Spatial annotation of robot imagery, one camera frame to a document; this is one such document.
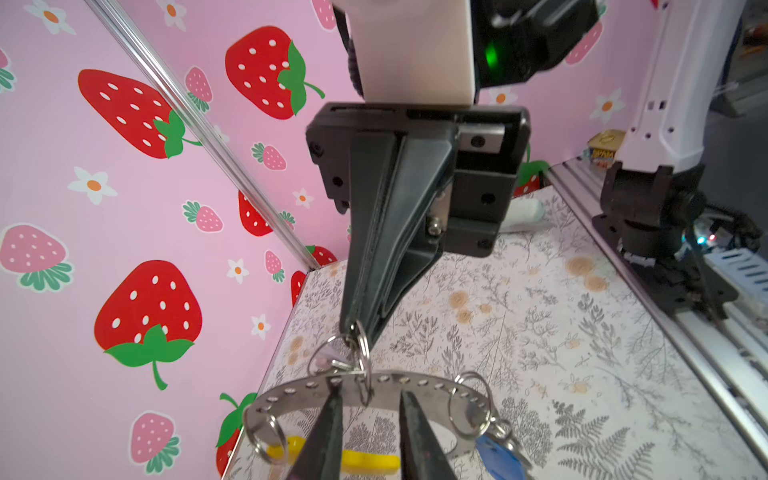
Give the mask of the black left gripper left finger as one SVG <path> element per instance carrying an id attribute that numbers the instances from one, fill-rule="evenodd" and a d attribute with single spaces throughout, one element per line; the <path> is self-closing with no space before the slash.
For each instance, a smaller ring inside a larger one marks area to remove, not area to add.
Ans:
<path id="1" fill-rule="evenodd" d="M 343 398 L 333 389 L 291 467 L 288 480 L 339 480 L 343 453 Z"/>

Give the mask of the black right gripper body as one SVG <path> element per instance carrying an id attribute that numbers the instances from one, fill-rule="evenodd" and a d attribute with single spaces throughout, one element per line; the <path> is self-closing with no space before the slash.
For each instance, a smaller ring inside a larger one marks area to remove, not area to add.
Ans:
<path id="1" fill-rule="evenodd" d="M 351 216 L 349 154 L 358 132 L 407 134 L 456 130 L 453 180 L 430 209 L 428 232 L 442 227 L 443 251 L 488 256 L 495 244 L 528 144 L 529 114 L 520 107 L 328 103 L 307 127 L 312 161 L 319 167 L 327 196 Z"/>

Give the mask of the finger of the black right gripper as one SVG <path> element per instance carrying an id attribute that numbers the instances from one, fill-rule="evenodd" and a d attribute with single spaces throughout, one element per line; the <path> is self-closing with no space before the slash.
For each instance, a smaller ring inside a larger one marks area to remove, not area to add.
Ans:
<path id="1" fill-rule="evenodd" d="M 397 136 L 398 155 L 375 255 L 383 277 L 381 334 L 402 297 L 442 256 L 444 229 L 428 232 L 430 209 L 451 184 L 457 157 L 454 128 L 389 133 Z M 366 336 L 373 345 L 381 334 Z"/>
<path id="2" fill-rule="evenodd" d="M 356 324 L 369 336 L 378 336 L 383 329 L 383 277 L 375 255 L 397 155 L 393 133 L 364 131 L 352 136 L 348 179 L 352 239 L 340 314 L 343 333 L 352 332 Z"/>

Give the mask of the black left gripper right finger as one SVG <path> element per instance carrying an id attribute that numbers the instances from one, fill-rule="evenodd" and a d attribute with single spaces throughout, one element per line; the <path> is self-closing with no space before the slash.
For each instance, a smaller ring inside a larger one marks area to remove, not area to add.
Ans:
<path id="1" fill-rule="evenodd" d="M 417 397 L 403 391 L 399 403 L 401 478 L 456 480 Z"/>

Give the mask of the metal keyring with yellow tag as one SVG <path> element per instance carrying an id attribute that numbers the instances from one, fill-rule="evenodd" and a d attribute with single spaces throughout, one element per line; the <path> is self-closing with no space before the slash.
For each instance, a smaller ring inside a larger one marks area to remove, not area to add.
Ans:
<path id="1" fill-rule="evenodd" d="M 332 340 L 343 340 L 357 351 L 360 371 L 307 374 L 272 388 L 244 409 L 242 432 L 264 462 L 287 466 L 288 475 L 329 394 L 339 389 L 343 398 L 343 450 L 355 426 L 385 420 L 393 428 L 394 443 L 389 449 L 396 455 L 395 470 L 401 477 L 399 403 L 401 393 L 408 391 L 417 397 L 453 471 L 453 461 L 461 457 L 476 454 L 481 459 L 475 445 L 479 437 L 511 433 L 529 465 L 528 479 L 533 478 L 534 464 L 515 437 L 511 422 L 499 413 L 490 385 L 480 374 L 467 371 L 450 379 L 412 371 L 377 371 L 359 325 L 349 334 L 329 337 L 325 343 Z"/>

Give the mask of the key with blue tag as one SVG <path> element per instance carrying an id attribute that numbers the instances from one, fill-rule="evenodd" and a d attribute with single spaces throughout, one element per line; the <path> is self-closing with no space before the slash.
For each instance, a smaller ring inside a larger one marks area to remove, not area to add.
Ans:
<path id="1" fill-rule="evenodd" d="M 528 479 L 529 465 L 511 433 L 504 436 L 486 433 L 475 445 L 487 472 L 495 480 Z"/>

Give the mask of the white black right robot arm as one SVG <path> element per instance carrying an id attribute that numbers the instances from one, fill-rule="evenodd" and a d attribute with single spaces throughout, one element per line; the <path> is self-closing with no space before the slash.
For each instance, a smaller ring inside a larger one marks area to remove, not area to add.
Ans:
<path id="1" fill-rule="evenodd" d="M 606 147 L 595 224 L 664 299 L 722 301 L 692 233 L 741 1 L 334 1 L 360 101 L 306 130 L 351 216 L 340 331 L 375 341 L 446 252 L 488 256 L 528 153 Z"/>

